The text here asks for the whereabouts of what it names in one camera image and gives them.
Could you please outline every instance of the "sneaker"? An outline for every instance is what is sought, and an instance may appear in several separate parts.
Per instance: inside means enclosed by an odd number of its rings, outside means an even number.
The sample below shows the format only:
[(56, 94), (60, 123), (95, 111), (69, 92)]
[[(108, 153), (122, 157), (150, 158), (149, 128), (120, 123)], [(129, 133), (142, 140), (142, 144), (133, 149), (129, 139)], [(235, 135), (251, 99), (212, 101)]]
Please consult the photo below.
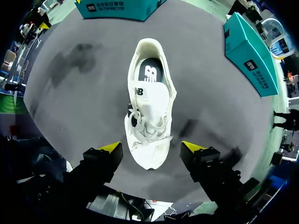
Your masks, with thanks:
[(229, 20), (229, 18), (231, 17), (231, 15), (228, 15), (228, 14), (225, 15), (225, 16), (226, 16), (226, 19), (227, 19), (227, 20)]
[(157, 169), (169, 151), (171, 110), (177, 94), (157, 40), (139, 41), (128, 72), (128, 91), (131, 104), (125, 129), (130, 152), (144, 169)]

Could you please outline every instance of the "gray mat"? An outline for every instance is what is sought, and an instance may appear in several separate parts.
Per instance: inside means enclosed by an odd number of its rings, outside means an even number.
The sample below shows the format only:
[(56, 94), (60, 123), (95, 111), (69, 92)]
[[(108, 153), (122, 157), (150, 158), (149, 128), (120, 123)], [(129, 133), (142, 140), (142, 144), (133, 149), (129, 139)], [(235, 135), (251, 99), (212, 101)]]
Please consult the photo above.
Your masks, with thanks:
[[(160, 41), (178, 92), (174, 141), (156, 171), (135, 163), (124, 129), (128, 68), (142, 38)], [(145, 22), (83, 20), (75, 9), (44, 43), (24, 101), (46, 139), (72, 164), (90, 147), (121, 140), (124, 158), (108, 186), (168, 202), (207, 200), (179, 158), (178, 135), (188, 120), (195, 125), (185, 140), (222, 155), (239, 147), (243, 157), (235, 168), (245, 181), (264, 147), (271, 109), (270, 99), (260, 98), (225, 58), (222, 22), (179, 0), (167, 1)]]

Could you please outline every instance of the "display screen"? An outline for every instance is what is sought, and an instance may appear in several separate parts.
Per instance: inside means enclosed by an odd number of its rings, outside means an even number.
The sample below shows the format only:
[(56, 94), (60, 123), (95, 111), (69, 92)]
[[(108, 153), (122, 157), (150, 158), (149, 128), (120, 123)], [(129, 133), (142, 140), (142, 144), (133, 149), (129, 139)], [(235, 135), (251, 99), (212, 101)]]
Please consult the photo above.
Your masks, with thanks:
[(279, 43), (279, 46), (281, 47), (283, 53), (288, 53), (290, 51), (288, 46), (286, 45), (284, 38), (279, 40), (278, 43)]

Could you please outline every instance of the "teal box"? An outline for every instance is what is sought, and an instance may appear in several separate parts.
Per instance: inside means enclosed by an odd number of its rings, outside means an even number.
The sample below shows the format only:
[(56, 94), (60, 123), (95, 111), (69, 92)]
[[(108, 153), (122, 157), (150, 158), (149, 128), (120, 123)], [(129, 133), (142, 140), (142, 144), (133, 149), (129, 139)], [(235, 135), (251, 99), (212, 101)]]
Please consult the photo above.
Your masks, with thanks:
[(166, 0), (77, 0), (75, 5), (84, 19), (113, 17), (145, 21), (165, 1)]
[(234, 13), (224, 24), (225, 56), (252, 83), (261, 97), (278, 94), (271, 53), (259, 34)]

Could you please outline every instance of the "shoe tongue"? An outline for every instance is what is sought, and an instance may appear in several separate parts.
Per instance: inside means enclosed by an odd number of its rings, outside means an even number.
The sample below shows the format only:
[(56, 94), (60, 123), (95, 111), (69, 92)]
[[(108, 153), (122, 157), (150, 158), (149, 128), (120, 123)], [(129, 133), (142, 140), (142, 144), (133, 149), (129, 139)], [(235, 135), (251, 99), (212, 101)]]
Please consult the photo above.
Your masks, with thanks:
[(136, 103), (139, 112), (152, 124), (158, 125), (169, 103), (169, 92), (160, 82), (137, 81), (135, 85)]

